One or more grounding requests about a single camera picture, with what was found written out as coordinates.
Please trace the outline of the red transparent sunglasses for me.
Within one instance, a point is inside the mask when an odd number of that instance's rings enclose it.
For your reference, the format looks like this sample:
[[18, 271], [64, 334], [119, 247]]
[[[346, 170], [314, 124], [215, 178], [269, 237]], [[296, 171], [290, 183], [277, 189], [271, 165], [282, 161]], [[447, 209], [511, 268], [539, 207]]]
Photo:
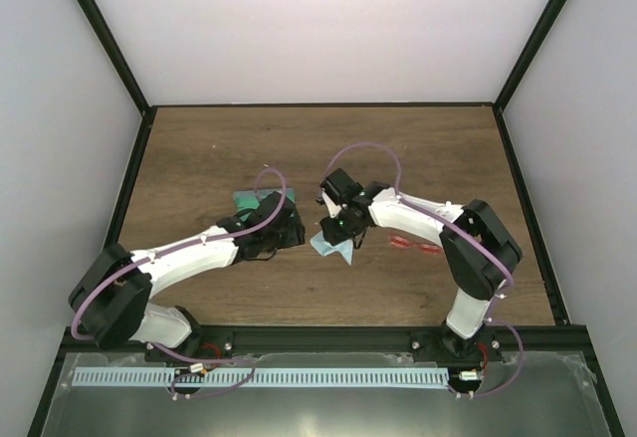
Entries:
[[398, 235], [389, 235], [388, 241], [391, 247], [397, 249], [414, 249], [419, 250], [423, 253], [433, 254], [433, 255], [441, 255], [444, 253], [443, 249], [440, 246], [432, 245], [428, 243], [414, 242], [407, 238], [398, 236]]

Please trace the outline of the teal glasses case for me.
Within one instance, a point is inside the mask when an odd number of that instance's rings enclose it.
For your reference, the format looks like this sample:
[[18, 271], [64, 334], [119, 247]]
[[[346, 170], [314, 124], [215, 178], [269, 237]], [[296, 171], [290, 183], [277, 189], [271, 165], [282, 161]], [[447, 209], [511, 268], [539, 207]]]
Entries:
[[254, 190], [241, 190], [233, 193], [233, 200], [236, 205], [237, 211], [243, 211], [246, 209], [256, 209], [260, 202], [268, 195], [274, 192], [279, 192], [279, 189], [258, 189]]

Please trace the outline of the light blue cleaning cloth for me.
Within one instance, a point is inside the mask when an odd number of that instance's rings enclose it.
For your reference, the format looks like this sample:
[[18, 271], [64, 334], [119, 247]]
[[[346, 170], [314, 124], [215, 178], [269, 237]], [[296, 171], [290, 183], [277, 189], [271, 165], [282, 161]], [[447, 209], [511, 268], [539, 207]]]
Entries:
[[310, 239], [310, 244], [320, 256], [326, 257], [332, 254], [340, 254], [348, 266], [352, 265], [354, 251], [352, 240], [345, 240], [337, 245], [332, 245], [326, 240], [323, 232], [318, 232]]

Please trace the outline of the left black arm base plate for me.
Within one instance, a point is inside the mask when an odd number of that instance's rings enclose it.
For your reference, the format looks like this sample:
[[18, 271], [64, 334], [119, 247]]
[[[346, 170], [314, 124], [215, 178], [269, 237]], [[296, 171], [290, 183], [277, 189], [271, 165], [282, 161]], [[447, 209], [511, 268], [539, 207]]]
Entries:
[[189, 337], [177, 348], [170, 348], [157, 342], [147, 342], [146, 356], [156, 357], [158, 360], [177, 361], [189, 364], [226, 364], [234, 363], [235, 359], [229, 354], [224, 345], [219, 346], [201, 337]]

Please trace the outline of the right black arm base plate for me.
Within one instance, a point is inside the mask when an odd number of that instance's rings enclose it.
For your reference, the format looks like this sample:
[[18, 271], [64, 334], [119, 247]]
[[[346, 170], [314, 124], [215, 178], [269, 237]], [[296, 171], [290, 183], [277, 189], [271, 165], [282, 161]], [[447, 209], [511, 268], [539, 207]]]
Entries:
[[492, 346], [496, 339], [492, 331], [481, 327], [469, 338], [462, 338], [446, 326], [419, 328], [410, 334], [413, 349], [417, 358], [422, 361], [435, 361], [439, 365], [477, 365], [484, 359], [488, 362], [499, 362], [502, 353]]

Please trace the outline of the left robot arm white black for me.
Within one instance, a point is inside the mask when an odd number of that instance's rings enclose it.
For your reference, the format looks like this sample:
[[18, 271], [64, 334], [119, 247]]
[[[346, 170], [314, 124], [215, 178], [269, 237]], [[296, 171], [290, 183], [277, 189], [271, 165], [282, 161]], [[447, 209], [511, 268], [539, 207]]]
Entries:
[[152, 298], [208, 271], [267, 261], [303, 245], [305, 237], [294, 201], [274, 191], [257, 207], [168, 245], [129, 252], [114, 243], [101, 251], [68, 297], [76, 330], [104, 350], [139, 341], [193, 360], [203, 349], [200, 323], [184, 307], [155, 305]]

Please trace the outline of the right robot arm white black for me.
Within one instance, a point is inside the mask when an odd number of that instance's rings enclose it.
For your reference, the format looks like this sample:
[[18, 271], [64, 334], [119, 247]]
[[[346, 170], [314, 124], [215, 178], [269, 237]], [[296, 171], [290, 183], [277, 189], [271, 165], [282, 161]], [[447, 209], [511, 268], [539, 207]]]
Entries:
[[523, 257], [487, 202], [433, 202], [380, 182], [364, 187], [339, 168], [320, 184], [318, 204], [325, 206], [327, 216], [311, 243], [323, 256], [338, 252], [350, 262], [373, 227], [401, 231], [441, 248], [458, 288], [441, 325], [441, 345], [456, 360], [477, 349], [493, 302], [506, 296]]

